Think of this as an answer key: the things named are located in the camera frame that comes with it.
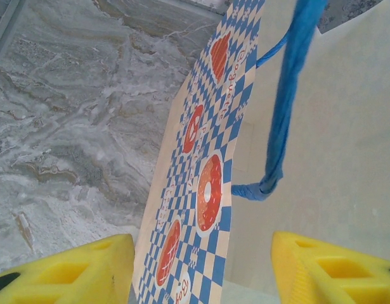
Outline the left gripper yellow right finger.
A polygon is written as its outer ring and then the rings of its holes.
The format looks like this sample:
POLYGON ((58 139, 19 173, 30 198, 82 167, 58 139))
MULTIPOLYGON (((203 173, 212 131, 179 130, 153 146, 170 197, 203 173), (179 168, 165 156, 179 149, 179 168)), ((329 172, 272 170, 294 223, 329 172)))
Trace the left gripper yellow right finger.
POLYGON ((390 261, 276 231, 271 262, 282 303, 390 303, 390 261))

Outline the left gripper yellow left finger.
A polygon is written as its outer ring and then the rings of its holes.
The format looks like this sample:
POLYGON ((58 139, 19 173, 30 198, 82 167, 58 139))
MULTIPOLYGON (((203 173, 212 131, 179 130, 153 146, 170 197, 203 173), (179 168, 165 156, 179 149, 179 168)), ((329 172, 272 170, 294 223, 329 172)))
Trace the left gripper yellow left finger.
POLYGON ((0 303, 127 303, 134 269, 130 234, 118 234, 0 274, 0 303))

